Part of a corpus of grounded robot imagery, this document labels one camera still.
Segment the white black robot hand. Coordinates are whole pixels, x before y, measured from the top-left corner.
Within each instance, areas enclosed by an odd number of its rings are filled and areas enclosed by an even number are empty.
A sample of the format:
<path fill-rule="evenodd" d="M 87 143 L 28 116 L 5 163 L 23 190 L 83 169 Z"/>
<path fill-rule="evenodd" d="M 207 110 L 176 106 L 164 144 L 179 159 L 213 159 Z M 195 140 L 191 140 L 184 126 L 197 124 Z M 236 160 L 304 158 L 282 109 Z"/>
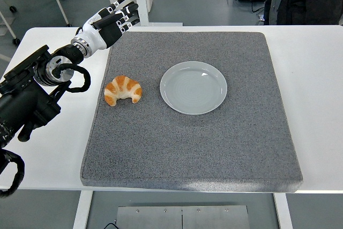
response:
<path fill-rule="evenodd" d="M 71 40 L 71 44 L 76 46 L 85 58 L 92 56 L 97 50 L 111 47 L 126 31 L 139 23 L 138 18 L 130 21 L 130 18 L 138 14 L 138 4 L 130 2 L 120 9 L 119 5 L 124 1 L 117 0 L 98 11 Z"/>

